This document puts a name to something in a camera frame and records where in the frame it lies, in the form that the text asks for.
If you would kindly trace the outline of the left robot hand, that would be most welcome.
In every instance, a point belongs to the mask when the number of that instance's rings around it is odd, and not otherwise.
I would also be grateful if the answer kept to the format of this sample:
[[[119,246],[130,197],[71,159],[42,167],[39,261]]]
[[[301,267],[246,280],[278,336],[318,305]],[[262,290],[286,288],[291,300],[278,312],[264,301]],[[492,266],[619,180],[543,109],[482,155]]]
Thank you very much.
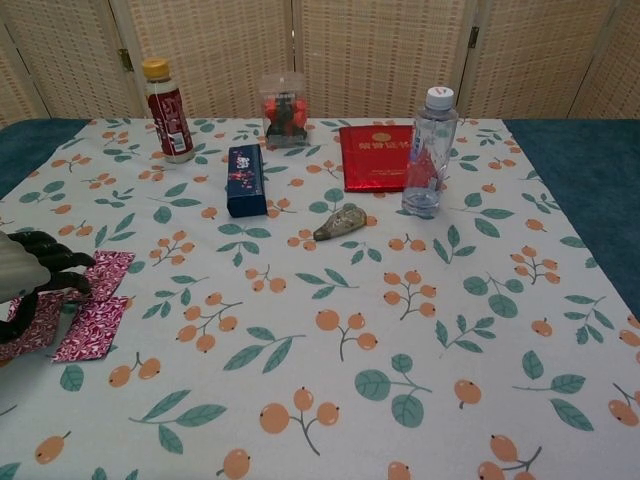
[[[44,231],[1,234],[1,301],[20,301],[12,320],[1,323],[1,342],[19,339],[35,318],[41,292],[74,289],[88,295],[85,275],[76,267],[92,267],[96,260],[74,252]]]

